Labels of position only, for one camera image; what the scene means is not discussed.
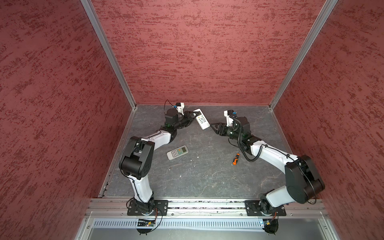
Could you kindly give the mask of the white AC remote control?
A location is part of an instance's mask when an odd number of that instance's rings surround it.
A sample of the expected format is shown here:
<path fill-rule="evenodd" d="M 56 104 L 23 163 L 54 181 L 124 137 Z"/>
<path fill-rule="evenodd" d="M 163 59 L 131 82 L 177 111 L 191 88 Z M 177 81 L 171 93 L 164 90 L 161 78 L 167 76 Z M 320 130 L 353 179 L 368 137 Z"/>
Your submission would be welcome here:
<path fill-rule="evenodd" d="M 210 123 L 208 122 L 201 109 L 196 109 L 193 111 L 193 113 L 195 114 L 195 119 L 199 123 L 202 130 L 205 130 L 210 127 Z"/>

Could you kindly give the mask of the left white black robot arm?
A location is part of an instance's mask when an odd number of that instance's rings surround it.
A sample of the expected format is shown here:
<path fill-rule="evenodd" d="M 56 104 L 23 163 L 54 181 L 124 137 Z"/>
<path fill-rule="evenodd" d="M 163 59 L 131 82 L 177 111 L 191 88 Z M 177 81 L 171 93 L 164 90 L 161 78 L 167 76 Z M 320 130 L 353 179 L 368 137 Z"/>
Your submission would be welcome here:
<path fill-rule="evenodd" d="M 177 136 L 177 130 L 188 127 L 201 113 L 198 110 L 183 114 L 169 109 L 165 114 L 165 124 L 154 134 L 146 137 L 131 137 L 126 145 L 119 169 L 128 178 L 134 190 L 134 203 L 143 215 L 150 215 L 155 209 L 154 192 L 150 187 L 150 171 L 154 151 L 171 143 Z"/>

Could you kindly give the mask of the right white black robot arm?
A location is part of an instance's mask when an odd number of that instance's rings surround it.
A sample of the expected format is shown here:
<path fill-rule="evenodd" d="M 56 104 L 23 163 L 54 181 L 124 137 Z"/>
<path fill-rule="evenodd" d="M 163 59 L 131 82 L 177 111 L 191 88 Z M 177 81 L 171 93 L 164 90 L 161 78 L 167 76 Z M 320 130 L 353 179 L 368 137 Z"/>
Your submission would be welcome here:
<path fill-rule="evenodd" d="M 305 204 L 325 190 L 314 161 L 307 155 L 296 156 L 276 149 L 254 136 L 246 117 L 227 116 L 228 123 L 211 124 L 219 136 L 236 141 L 236 146 L 248 162 L 264 160 L 279 169 L 286 178 L 286 185 L 263 194 L 257 209 L 264 216 L 273 215 L 279 207 L 290 203 Z"/>

